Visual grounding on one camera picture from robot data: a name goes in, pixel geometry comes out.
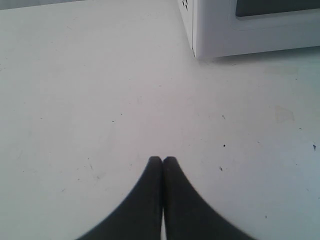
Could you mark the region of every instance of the white appliance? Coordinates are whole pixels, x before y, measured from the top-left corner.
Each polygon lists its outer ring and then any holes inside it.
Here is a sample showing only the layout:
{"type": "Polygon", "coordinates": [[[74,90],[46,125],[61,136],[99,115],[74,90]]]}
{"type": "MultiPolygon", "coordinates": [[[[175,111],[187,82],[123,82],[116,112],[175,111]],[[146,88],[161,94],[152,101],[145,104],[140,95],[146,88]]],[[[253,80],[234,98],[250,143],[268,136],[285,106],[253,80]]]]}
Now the white appliance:
{"type": "Polygon", "coordinates": [[[320,46],[320,0],[178,0],[197,58],[320,46]]]}

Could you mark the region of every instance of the dark panel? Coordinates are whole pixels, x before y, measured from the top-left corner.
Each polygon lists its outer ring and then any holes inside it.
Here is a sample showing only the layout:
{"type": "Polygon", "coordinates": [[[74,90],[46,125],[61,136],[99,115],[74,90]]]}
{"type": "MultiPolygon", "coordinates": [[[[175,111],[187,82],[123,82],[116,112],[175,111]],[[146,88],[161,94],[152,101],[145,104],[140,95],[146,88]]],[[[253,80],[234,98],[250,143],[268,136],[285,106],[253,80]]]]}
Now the dark panel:
{"type": "Polygon", "coordinates": [[[78,240],[160,240],[163,167],[151,157],[126,199],[93,230],[78,240]]]}
{"type": "Polygon", "coordinates": [[[238,17],[320,9],[320,0],[238,0],[238,17]]]}
{"type": "Polygon", "coordinates": [[[163,178],[167,240],[253,240],[201,198],[174,157],[163,161],[163,178]]]}

